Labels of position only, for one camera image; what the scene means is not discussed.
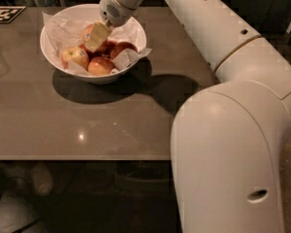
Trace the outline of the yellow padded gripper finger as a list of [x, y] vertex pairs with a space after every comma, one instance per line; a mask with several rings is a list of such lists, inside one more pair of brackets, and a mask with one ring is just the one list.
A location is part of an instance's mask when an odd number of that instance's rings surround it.
[[102, 20], [96, 20], [93, 23], [93, 28], [90, 38], [84, 45], [89, 44], [91, 47], [99, 47], [111, 35], [112, 30]]

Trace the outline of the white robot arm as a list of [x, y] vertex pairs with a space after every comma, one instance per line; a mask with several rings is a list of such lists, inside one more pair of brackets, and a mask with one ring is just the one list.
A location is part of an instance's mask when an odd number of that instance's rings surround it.
[[[101, 0], [124, 24], [144, 0]], [[183, 233], [284, 233], [279, 159], [291, 132], [291, 65], [221, 0], [165, 0], [219, 83], [175, 116], [171, 158]]]

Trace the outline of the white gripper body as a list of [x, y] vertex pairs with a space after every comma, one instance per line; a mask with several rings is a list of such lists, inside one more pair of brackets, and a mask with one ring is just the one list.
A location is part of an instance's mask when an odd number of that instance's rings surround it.
[[136, 10], [135, 0], [100, 0], [101, 18], [113, 27], [126, 23]]

